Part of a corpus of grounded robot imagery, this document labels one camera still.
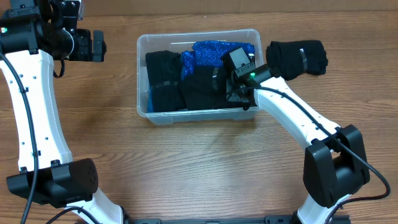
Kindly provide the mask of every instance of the tabletop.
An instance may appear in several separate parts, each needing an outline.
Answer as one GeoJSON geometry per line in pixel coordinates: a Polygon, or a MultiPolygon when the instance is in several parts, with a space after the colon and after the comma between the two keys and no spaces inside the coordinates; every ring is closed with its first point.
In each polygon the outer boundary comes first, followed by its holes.
{"type": "MultiPolygon", "coordinates": [[[[55,95],[74,159],[92,158],[100,189],[133,218],[237,218],[292,214],[304,202],[303,150],[269,114],[247,121],[154,126],[137,113],[137,39],[142,34],[253,28],[272,40],[318,39],[326,75],[288,82],[298,96],[341,126],[363,134],[368,161],[392,195],[358,202],[338,214],[353,223],[398,223],[398,12],[300,12],[87,17],[83,29],[104,31],[103,63],[66,62],[55,95]]],[[[9,193],[18,174],[18,137],[11,97],[0,76],[0,223],[19,223],[26,200],[9,193]]],[[[371,181],[353,197],[378,195],[371,181]]],[[[33,204],[28,223],[60,210],[33,204]]],[[[64,215],[56,223],[74,223],[64,215]]]]}

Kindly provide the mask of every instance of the plastic bin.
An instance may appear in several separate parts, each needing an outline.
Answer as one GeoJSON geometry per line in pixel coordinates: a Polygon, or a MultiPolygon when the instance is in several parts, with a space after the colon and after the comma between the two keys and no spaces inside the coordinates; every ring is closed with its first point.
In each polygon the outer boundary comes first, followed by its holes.
{"type": "Polygon", "coordinates": [[[176,111],[165,113],[147,113],[149,98],[149,81],[146,69],[145,54],[160,50],[181,53],[192,50],[195,42],[220,40],[227,42],[247,42],[256,48],[256,66],[264,64],[261,50],[260,34],[254,29],[228,30],[219,32],[200,32],[186,34],[145,34],[137,41],[137,112],[156,125],[172,124],[183,121],[201,121],[216,119],[253,119],[258,107],[228,108],[218,110],[176,111]]]}

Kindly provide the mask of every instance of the black cable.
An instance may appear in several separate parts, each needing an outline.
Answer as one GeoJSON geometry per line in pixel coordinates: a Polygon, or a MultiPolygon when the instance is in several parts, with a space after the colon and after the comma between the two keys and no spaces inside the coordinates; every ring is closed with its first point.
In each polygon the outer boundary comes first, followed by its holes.
{"type": "Polygon", "coordinates": [[[54,216],[52,219],[50,219],[47,223],[45,224],[51,224],[53,223],[55,220],[57,220],[59,217],[61,217],[62,215],[70,212],[70,211],[74,211],[77,210],[78,213],[83,213],[85,214],[94,224],[100,224],[93,216],[92,214],[90,214],[89,212],[87,212],[86,210],[83,209],[83,207],[70,207],[68,209],[65,209],[64,211],[58,213],[56,216],[54,216]]]}
{"type": "Polygon", "coordinates": [[[334,137],[328,130],[326,130],[300,103],[295,101],[292,97],[290,97],[288,94],[283,93],[279,90],[275,90],[273,88],[268,88],[268,87],[244,87],[244,88],[238,88],[236,90],[228,92],[226,95],[227,100],[231,97],[232,93],[236,91],[241,91],[241,90],[266,90],[266,91],[271,91],[273,93],[277,93],[278,95],[283,96],[284,98],[288,99],[290,102],[292,102],[295,106],[297,106],[305,115],[307,115],[308,118],[319,128],[321,129],[329,138],[334,140],[338,145],[340,145],[348,154],[353,156],[355,159],[357,159],[359,162],[364,164],[370,171],[372,171],[384,184],[386,187],[386,192],[382,195],[378,196],[371,196],[371,197],[359,197],[359,198],[352,198],[345,200],[344,202],[340,202],[339,204],[336,205],[336,207],[332,210],[332,212],[328,215],[326,218],[326,223],[329,223],[333,215],[337,212],[339,208],[341,208],[343,205],[351,202],[360,202],[364,200],[379,200],[386,198],[390,195],[391,193],[391,187],[387,181],[387,179],[379,172],[377,171],[373,166],[368,164],[366,161],[364,161],[362,158],[360,158],[357,154],[355,154],[353,151],[351,151],[347,146],[345,146],[341,141],[337,140],[337,138],[334,137]]]}
{"type": "Polygon", "coordinates": [[[6,56],[4,56],[3,53],[0,52],[0,58],[4,60],[4,62],[6,63],[6,65],[8,66],[8,68],[10,69],[11,73],[14,75],[14,78],[18,84],[19,87],[19,91],[22,94],[22,98],[24,99],[24,104],[25,104],[25,110],[26,110],[26,115],[27,115],[27,122],[29,124],[29,132],[30,132],[30,140],[32,141],[32,151],[33,151],[33,159],[34,159],[34,171],[33,171],[33,181],[32,181],[32,185],[30,186],[30,193],[29,193],[29,197],[27,199],[27,203],[26,203],[26,207],[24,210],[24,214],[22,216],[21,219],[21,223],[24,224],[26,222],[27,219],[27,215],[29,213],[30,210],[30,206],[32,205],[32,201],[33,201],[33,194],[36,190],[36,185],[37,185],[37,173],[39,170],[39,158],[38,158],[38,154],[37,154],[37,145],[36,145],[36,138],[35,138],[35,129],[33,127],[33,119],[32,119],[32,112],[30,111],[30,106],[29,106],[29,102],[26,96],[26,92],[27,90],[25,90],[21,79],[19,78],[18,73],[15,71],[15,68],[12,66],[11,62],[8,61],[8,59],[6,58],[6,56]]]}
{"type": "Polygon", "coordinates": [[[61,61],[61,72],[60,75],[57,75],[57,73],[55,71],[53,71],[53,76],[55,78],[61,78],[63,77],[63,74],[65,73],[65,61],[63,61],[63,59],[60,60],[61,61]]]}

